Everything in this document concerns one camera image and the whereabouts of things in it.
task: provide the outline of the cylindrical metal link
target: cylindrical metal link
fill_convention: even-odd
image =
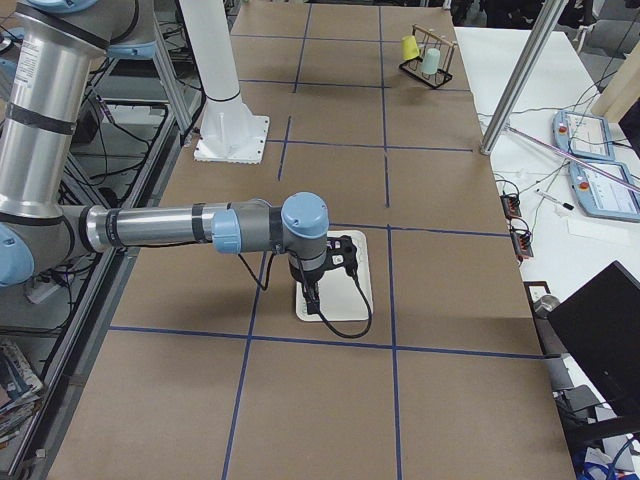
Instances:
[[[0,212],[57,218],[71,143],[71,132],[60,128],[75,125],[91,59],[104,52],[37,20],[23,21],[26,35],[11,94],[17,113],[6,119],[0,140]]]
[[[207,204],[201,222],[205,238],[211,241],[211,220],[227,204]],[[193,206],[106,210],[93,207],[86,219],[87,237],[96,251],[110,247],[163,245],[198,241],[194,232]]]

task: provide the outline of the blue grid line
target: blue grid line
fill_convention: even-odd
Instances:
[[[342,228],[371,228],[375,230],[387,230],[387,227],[383,227],[382,225],[366,225],[359,223],[333,223],[331,222],[332,227],[342,227]]]
[[[284,145],[282,146],[282,153],[280,154],[280,168],[278,168],[278,181],[282,179],[282,169],[284,168],[284,160],[287,155],[287,144],[289,142],[289,130],[291,129],[291,115],[287,120],[287,130],[284,133]]]
[[[387,106],[384,95],[384,52],[382,49],[382,8],[378,7],[378,34],[380,35],[380,96],[382,97],[382,143],[384,145],[384,198],[385,207],[391,206],[389,188],[389,155],[387,151]]]
[[[284,140],[269,139],[267,142],[282,143]],[[386,148],[387,150],[420,150],[425,152],[463,152],[473,153],[471,148],[449,148],[449,147],[409,147],[399,145],[373,145],[367,143],[334,143],[334,142],[316,142],[314,140],[287,140],[287,143],[295,143],[298,145],[320,145],[327,147],[355,147],[355,148]]]
[[[232,338],[237,340],[246,340],[247,336],[238,333],[216,333],[204,332],[201,330],[179,330],[173,328],[150,328],[150,327],[128,327],[111,325],[109,330],[116,332],[136,332],[136,333],[161,333],[164,335],[186,335],[190,337],[213,337],[213,338]]]
[[[476,237],[499,237],[499,238],[510,237],[508,233],[475,232],[473,230],[443,230],[439,228],[419,228],[419,227],[391,227],[391,229],[403,231],[403,232],[429,232],[429,233],[443,233],[446,235],[473,235]]]
[[[440,152],[467,152],[473,153],[472,148],[456,148],[456,147],[410,147],[402,145],[387,145],[390,150],[433,150]]]
[[[266,254],[262,254],[262,263],[260,264],[260,273],[258,278],[262,279],[264,273]],[[256,313],[258,311],[258,300],[260,299],[260,285],[256,285],[256,294],[253,300],[253,308],[251,309],[251,323],[249,323],[249,332],[247,333],[247,343],[244,348],[244,357],[242,359],[242,368],[240,370],[240,379],[238,380],[238,390],[236,392],[236,401],[233,407],[233,416],[231,417],[231,427],[229,428],[229,439],[227,440],[227,450],[224,456],[224,466],[222,467],[222,480],[226,480],[229,473],[229,463],[231,460],[231,450],[233,449],[233,440],[236,433],[236,423],[238,421],[238,412],[240,411],[240,399],[242,398],[242,389],[244,388],[244,379],[247,373],[247,364],[249,363],[249,351],[251,350],[251,337],[253,336],[253,327],[256,322]]]
[[[311,20],[311,9],[313,4],[309,4],[309,12],[307,13],[307,24],[304,26],[304,37],[302,37],[302,47],[300,47],[300,58],[298,59],[298,71],[296,72],[296,83],[293,86],[293,93],[298,91],[298,82],[300,81],[300,71],[302,70],[302,56],[304,55],[304,47],[307,43],[307,32],[309,31],[309,21]]]
[[[216,333],[216,332],[204,332],[198,330],[177,330],[169,328],[152,328],[152,327],[126,327],[112,325],[109,327],[110,331],[116,332],[132,332],[132,333],[157,333],[161,335],[181,335],[188,337],[209,337],[209,338],[229,338],[233,340],[247,340],[248,335],[236,334],[236,333]],[[334,347],[356,347],[356,348],[368,348],[372,350],[392,350],[392,345],[385,345],[383,343],[354,343],[343,341],[331,341],[331,340],[315,340],[309,338],[296,338],[296,337],[270,337],[266,335],[252,335],[252,341],[260,342],[273,342],[273,343],[298,343],[306,345],[325,345]],[[437,353],[447,355],[468,355],[473,357],[498,357],[498,358],[513,358],[522,360],[546,360],[544,355],[534,355],[528,353],[505,353],[505,352],[490,352],[485,350],[462,350],[455,348],[437,348],[437,347],[417,347],[412,345],[396,345],[396,350],[403,352],[421,352],[421,353]]]
[[[544,355],[534,355],[527,353],[504,353],[504,352],[485,352],[482,350],[459,350],[455,348],[433,348],[433,347],[410,347],[398,346],[398,351],[402,352],[421,352],[421,353],[445,353],[447,355],[469,355],[473,357],[497,357],[497,358],[515,358],[519,360],[546,360]]]
[[[254,335],[253,340],[260,340],[263,342],[275,342],[275,343],[297,343],[305,345],[324,345],[331,347],[355,347],[355,348],[368,348],[373,350],[391,350],[391,345],[384,345],[380,343],[356,343],[356,342],[342,342],[331,340],[315,340],[310,338],[291,338],[291,337],[269,337],[264,335]]]
[[[286,80],[263,80],[260,78],[242,78],[238,80],[246,83],[275,83],[278,85],[305,85],[311,87],[345,87],[345,88],[387,88],[380,85],[358,85],[356,83],[329,83],[329,82],[288,82]]]
[[[389,260],[389,297],[391,309],[391,359],[393,361],[393,409],[396,430],[396,472],[402,480],[402,436],[400,431],[400,386],[398,383],[398,350],[396,333],[395,285],[393,283],[393,246],[391,225],[387,225],[387,257]]]
[[[280,38],[285,40],[321,40],[329,42],[361,42],[361,43],[379,43],[380,40],[359,39],[359,38],[324,38],[324,37],[298,37],[295,35],[254,35],[246,33],[232,33],[232,37],[248,37],[248,38]],[[383,40],[383,43],[402,43],[400,40]]]

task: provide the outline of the pen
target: pen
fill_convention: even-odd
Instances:
[[[566,203],[566,202],[561,202],[560,200],[558,200],[555,197],[552,197],[551,195],[549,195],[547,192],[543,192],[542,190],[540,190],[539,188],[536,190],[536,193],[538,195],[540,195],[542,198],[546,198],[547,200],[549,200],[550,202],[556,203],[558,205],[562,205],[564,208],[566,208],[567,210],[573,210],[574,206],[571,205],[570,203]]]

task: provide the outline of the white pillar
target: white pillar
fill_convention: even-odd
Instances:
[[[260,163],[269,117],[254,116],[242,102],[223,1],[180,6],[207,95],[196,160]]]

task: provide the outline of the metal pole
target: metal pole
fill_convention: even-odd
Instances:
[[[491,123],[484,134],[482,145],[480,146],[480,153],[483,155],[489,155],[498,141],[498,137],[509,120],[509,115],[511,115],[525,83],[538,61],[549,35],[551,35],[556,23],[558,23],[565,4],[566,0],[547,0],[544,3],[542,11],[538,15],[538,19],[529,35],[527,44],[520,54],[516,68],[513,70],[502,98],[498,102]]]
[[[189,109],[187,108],[187,103],[184,100],[184,95],[180,91],[180,87],[178,87],[178,82],[176,80],[177,75],[176,71],[173,68],[173,63],[171,62],[171,57],[169,56],[169,52],[167,51],[167,46],[164,43],[164,38],[162,37],[162,30],[160,29],[160,25],[158,24],[158,20],[153,18],[153,23],[155,27],[156,34],[156,54],[153,57],[153,63],[156,65],[156,69],[158,70],[158,75],[160,76],[160,80],[162,81],[162,85],[167,94],[167,98],[169,99],[169,104],[175,113],[176,120],[178,122],[178,127],[180,128],[180,133],[185,134],[189,129],[189,125],[191,124],[191,115],[189,114]]]

